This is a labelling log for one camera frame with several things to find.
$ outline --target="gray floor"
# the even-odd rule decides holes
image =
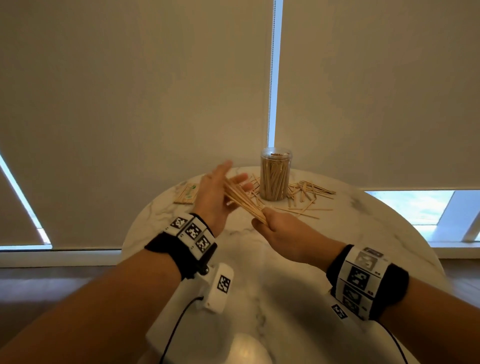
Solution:
[[[454,294],[480,307],[480,259],[442,260]],[[110,267],[0,269],[0,347],[42,312]]]

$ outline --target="person's right hand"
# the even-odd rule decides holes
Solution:
[[[268,226],[254,218],[252,225],[281,256],[326,271],[345,244],[329,239],[289,213],[264,208]]]

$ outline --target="person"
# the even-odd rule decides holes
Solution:
[[[193,212],[214,236],[238,206],[224,197],[227,161],[204,176]],[[246,174],[232,178],[247,180]],[[243,189],[252,189],[251,183]],[[288,213],[263,210],[268,225],[253,227],[286,259],[326,272],[345,244],[330,239]],[[89,282],[44,313],[0,350],[0,363],[135,363],[145,334],[181,281],[168,254],[143,249]],[[379,322],[423,364],[474,363],[480,351],[480,310],[410,277],[403,299]]]

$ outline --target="jar of wooden sticks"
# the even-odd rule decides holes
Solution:
[[[260,157],[260,197],[268,201],[283,200],[288,192],[291,151],[285,148],[265,148]]]

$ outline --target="marble tabletop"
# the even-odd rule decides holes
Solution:
[[[259,167],[234,168],[229,175],[260,175]],[[173,200],[186,182],[166,190],[137,216],[127,233],[122,259],[141,250],[179,212],[191,206]],[[444,271],[422,236],[399,214],[369,194],[319,174],[292,170],[290,182],[312,181],[337,192],[333,200],[318,198],[311,211],[319,219],[300,219],[322,234],[371,247],[408,270],[414,277],[450,291]],[[286,201],[269,203],[286,208]],[[390,336],[375,322],[346,325],[330,308],[331,288],[325,274],[277,254],[251,225],[252,217],[238,209],[217,238],[210,263],[234,269],[223,314],[191,307],[183,317],[168,350],[171,363],[403,363]],[[147,333],[162,352],[180,313],[199,292],[196,279],[183,281]],[[409,363],[417,363],[404,349]]]

